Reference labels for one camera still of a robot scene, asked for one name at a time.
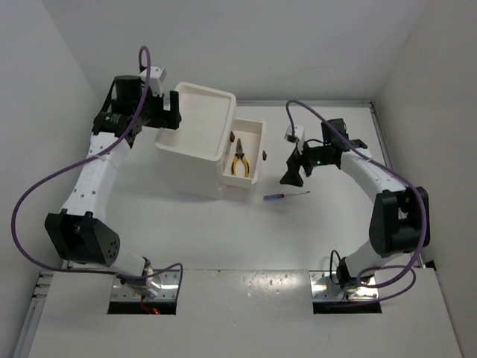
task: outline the toolbox lid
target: toolbox lid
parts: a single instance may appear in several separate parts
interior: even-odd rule
[[[160,128],[156,147],[161,151],[221,161],[235,116],[236,97],[186,82],[178,84],[176,91],[182,122],[177,130]]]

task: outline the white plastic bin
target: white plastic bin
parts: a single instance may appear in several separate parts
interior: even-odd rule
[[[176,91],[182,122],[177,130],[159,129],[155,142],[169,185],[178,192],[216,199],[223,197],[226,186],[252,189],[262,162],[265,123],[237,119],[232,93],[183,82]],[[237,175],[231,172],[238,138],[250,164],[248,178],[241,163]]]

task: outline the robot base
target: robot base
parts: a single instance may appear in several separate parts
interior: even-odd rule
[[[148,310],[156,309],[160,315],[175,315],[179,279],[180,271],[167,271],[154,277],[151,282],[151,291],[155,291],[156,294],[153,297],[145,297],[142,304],[142,297],[126,285],[121,285],[120,280],[116,278],[111,290],[108,314],[150,314],[144,309],[146,307]]]
[[[379,297],[377,289],[345,287],[332,283],[327,271],[310,271],[313,313],[381,313],[379,303],[353,305],[352,302],[373,301]],[[367,284],[374,285],[374,277]]]

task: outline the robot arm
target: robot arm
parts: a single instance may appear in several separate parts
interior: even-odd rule
[[[131,276],[150,273],[149,261],[128,251],[105,221],[107,201],[116,174],[142,126],[178,129],[181,121],[178,93],[171,91],[171,109],[164,110],[160,87],[164,71],[152,67],[151,73],[148,96],[136,127],[111,152],[82,168],[61,211],[48,214],[45,220],[48,235],[64,260],[107,267],[110,271]],[[139,76],[115,78],[116,98],[111,99],[111,86],[107,100],[94,120],[88,157],[103,151],[124,133],[139,103],[144,76],[143,72]],[[126,284],[131,288],[144,289],[147,286],[147,282]]]
[[[329,121],[341,135],[348,138],[343,119]],[[420,209],[414,193],[392,175],[350,151],[327,126],[322,125],[323,145],[310,148],[304,140],[304,130],[295,127],[295,137],[288,128],[285,138],[297,144],[287,160],[288,171],[281,184],[302,186],[299,170],[311,175],[314,167],[336,165],[347,173],[364,190],[373,202],[373,215],[369,228],[369,240],[353,254],[341,259],[337,268],[341,288],[356,286],[356,276],[371,267],[383,267],[397,257],[414,251],[420,237]],[[354,148],[371,158],[367,146],[360,140],[350,141]],[[429,198],[427,192],[417,188],[426,206],[428,227],[424,246],[429,244]]]

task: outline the white table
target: white table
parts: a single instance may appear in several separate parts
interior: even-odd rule
[[[351,139],[382,160],[369,107],[316,109],[344,118]],[[317,119],[293,113],[308,138],[320,138]],[[418,270],[417,285],[383,304],[383,314],[312,314],[306,269],[326,269],[332,249],[357,249],[372,205],[335,167],[305,179],[311,194],[263,202],[266,194],[299,191],[278,184],[292,151],[283,139],[288,120],[283,107],[239,107],[238,115],[267,121],[268,160],[251,198],[172,192],[161,182],[166,168],[153,130],[136,140],[111,195],[107,223],[123,245],[156,267],[180,261],[187,268],[177,315],[107,315],[111,277],[55,274],[30,357],[459,357],[430,269]]]

